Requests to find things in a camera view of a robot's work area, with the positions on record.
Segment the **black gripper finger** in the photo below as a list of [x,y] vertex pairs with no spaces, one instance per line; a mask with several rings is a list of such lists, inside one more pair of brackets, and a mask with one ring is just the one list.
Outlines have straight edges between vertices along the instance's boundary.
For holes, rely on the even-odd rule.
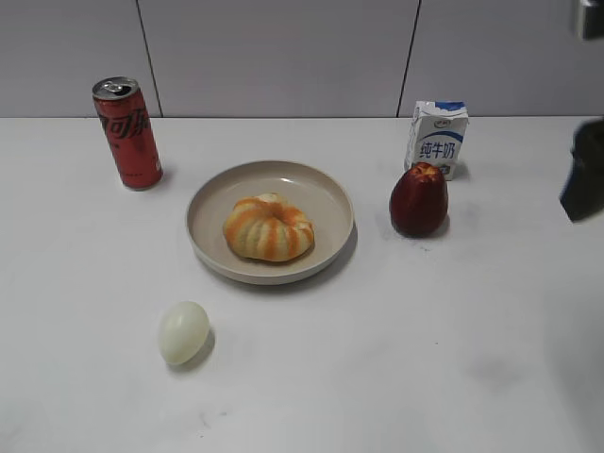
[[575,132],[572,165],[560,196],[569,220],[584,221],[603,210],[603,119],[583,123]]

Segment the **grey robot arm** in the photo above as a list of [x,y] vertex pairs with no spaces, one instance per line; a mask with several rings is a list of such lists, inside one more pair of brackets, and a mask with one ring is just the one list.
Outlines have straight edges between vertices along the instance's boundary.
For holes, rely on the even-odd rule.
[[[583,41],[603,38],[603,2],[577,1],[573,29]],[[572,164],[560,203],[572,223],[603,210],[603,118],[581,124],[574,133]]]

